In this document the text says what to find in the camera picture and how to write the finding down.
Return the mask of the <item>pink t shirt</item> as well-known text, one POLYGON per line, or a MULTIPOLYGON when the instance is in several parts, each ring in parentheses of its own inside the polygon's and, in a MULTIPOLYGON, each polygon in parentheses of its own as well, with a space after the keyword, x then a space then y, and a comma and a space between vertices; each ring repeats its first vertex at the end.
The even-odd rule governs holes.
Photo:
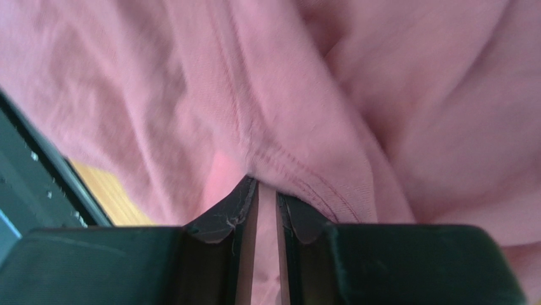
POLYGON ((182 225, 260 180, 335 222, 470 224, 540 300, 539 1, 2 1, 1 89, 182 225))

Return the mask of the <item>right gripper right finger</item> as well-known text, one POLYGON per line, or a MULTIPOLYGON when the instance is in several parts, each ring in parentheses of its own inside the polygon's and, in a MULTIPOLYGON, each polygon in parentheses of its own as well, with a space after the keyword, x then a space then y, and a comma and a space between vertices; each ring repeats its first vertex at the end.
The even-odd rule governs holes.
POLYGON ((502 251, 460 225, 337 224, 278 194, 284 304, 526 304, 502 251))

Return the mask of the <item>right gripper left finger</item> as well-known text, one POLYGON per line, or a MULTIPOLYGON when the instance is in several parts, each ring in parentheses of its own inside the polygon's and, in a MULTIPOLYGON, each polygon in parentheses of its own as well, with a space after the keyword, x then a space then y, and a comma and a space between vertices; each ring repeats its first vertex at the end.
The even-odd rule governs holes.
POLYGON ((1 265, 2 304, 249 304, 258 182, 184 226, 40 229, 1 265))

